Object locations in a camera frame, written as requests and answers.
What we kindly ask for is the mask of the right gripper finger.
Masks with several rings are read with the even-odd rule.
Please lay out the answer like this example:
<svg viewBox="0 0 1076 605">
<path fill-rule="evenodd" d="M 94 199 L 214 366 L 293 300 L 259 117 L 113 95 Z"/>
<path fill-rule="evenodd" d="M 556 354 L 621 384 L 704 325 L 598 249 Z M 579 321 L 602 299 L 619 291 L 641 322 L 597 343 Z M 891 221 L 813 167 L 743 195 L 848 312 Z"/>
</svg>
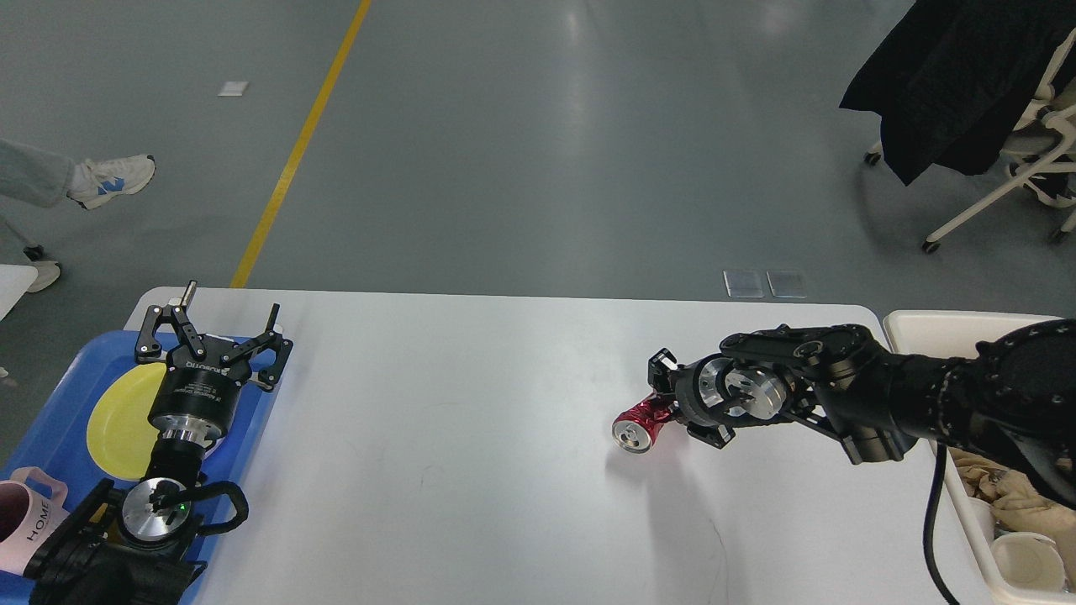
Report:
<svg viewBox="0 0 1076 605">
<path fill-rule="evenodd" d="M 668 348 L 661 348 L 648 360 L 648 383 L 659 396 L 672 396 L 683 376 L 684 364 L 678 363 Z"/>
<path fill-rule="evenodd" d="M 669 407 L 669 418 L 679 424 L 689 437 L 719 450 L 725 448 L 736 437 L 735 430 L 716 421 L 706 408 L 692 408 L 682 403 L 672 403 Z"/>
</svg>

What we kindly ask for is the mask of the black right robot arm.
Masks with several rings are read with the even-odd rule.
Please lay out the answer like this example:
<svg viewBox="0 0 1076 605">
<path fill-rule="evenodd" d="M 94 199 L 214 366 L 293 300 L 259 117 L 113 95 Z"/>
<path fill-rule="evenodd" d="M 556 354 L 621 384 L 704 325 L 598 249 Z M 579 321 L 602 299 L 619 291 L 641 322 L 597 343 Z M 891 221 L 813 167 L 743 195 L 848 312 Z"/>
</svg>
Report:
<svg viewBox="0 0 1076 605">
<path fill-rule="evenodd" d="M 651 393 L 615 417 L 611 434 L 641 455 L 670 422 L 718 449 L 736 430 L 799 423 L 854 465 L 900 462 L 926 438 L 1025 472 L 1046 497 L 1073 506 L 1073 320 L 975 349 L 974 358 L 896 354 L 860 324 L 731 334 L 688 365 L 661 349 L 648 361 Z"/>
</svg>

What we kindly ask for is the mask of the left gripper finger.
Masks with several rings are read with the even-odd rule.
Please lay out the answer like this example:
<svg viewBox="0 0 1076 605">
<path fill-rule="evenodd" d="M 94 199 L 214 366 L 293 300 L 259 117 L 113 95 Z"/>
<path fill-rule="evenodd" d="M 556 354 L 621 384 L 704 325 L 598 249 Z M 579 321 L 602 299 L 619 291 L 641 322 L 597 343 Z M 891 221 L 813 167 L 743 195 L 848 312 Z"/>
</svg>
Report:
<svg viewBox="0 0 1076 605">
<path fill-rule="evenodd" d="M 161 327 L 172 329 L 176 336 L 176 344 L 188 349 L 194 360 L 206 360 L 203 337 L 193 326 L 187 312 L 197 289 L 198 283 L 189 281 L 178 302 L 153 305 L 146 309 L 134 341 L 134 363 L 148 364 L 162 357 L 165 352 L 157 337 Z"/>
<path fill-rule="evenodd" d="M 266 319 L 266 327 L 261 334 L 220 354 L 220 369 L 222 371 L 228 369 L 228 375 L 232 376 L 235 381 L 240 383 L 240 386 L 253 382 L 255 386 L 260 388 L 266 393 L 277 391 L 293 351 L 293 341 L 277 328 L 277 318 L 279 318 L 280 310 L 281 305 L 272 305 L 272 310 Z M 241 364 L 242 361 L 245 363 L 254 360 L 267 351 L 273 353 L 273 361 L 261 368 L 256 376 L 240 376 L 240 372 L 231 371 L 231 368 Z"/>
</svg>

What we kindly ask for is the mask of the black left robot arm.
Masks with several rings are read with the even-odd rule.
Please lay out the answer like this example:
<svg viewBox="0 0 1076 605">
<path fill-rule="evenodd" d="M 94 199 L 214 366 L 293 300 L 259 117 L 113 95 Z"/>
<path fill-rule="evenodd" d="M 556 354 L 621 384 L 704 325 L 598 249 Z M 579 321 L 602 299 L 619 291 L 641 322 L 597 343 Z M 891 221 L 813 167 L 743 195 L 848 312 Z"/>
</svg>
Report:
<svg viewBox="0 0 1076 605">
<path fill-rule="evenodd" d="M 3 602 L 189 604 L 216 537 L 249 516 L 239 479 L 293 342 L 272 308 L 246 340 L 150 305 L 85 344 L 3 467 L 29 509 L 3 546 Z"/>
</svg>

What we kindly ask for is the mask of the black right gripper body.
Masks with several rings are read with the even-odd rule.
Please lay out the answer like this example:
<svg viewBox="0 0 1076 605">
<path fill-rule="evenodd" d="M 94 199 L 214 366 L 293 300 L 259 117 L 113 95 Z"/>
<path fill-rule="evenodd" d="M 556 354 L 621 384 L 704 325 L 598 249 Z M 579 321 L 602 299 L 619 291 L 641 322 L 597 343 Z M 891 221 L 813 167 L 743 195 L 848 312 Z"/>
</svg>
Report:
<svg viewBox="0 0 1076 605">
<path fill-rule="evenodd" d="M 726 421 L 723 406 L 730 396 L 725 386 L 730 367 L 730 357 L 710 354 L 677 368 L 672 393 L 686 423 L 719 425 Z"/>
</svg>

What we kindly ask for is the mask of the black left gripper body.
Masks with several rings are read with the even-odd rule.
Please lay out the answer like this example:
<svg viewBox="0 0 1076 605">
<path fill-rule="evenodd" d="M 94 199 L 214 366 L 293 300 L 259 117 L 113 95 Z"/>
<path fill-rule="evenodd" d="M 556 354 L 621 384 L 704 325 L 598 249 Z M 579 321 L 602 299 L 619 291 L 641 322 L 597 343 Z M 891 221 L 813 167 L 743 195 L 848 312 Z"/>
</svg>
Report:
<svg viewBox="0 0 1076 605">
<path fill-rule="evenodd" d="M 203 440 L 226 437 L 237 413 L 240 391 L 251 376 L 249 361 L 239 361 L 233 366 L 170 361 L 150 406 L 147 421 L 161 434 L 187 430 L 199 433 Z"/>
</svg>

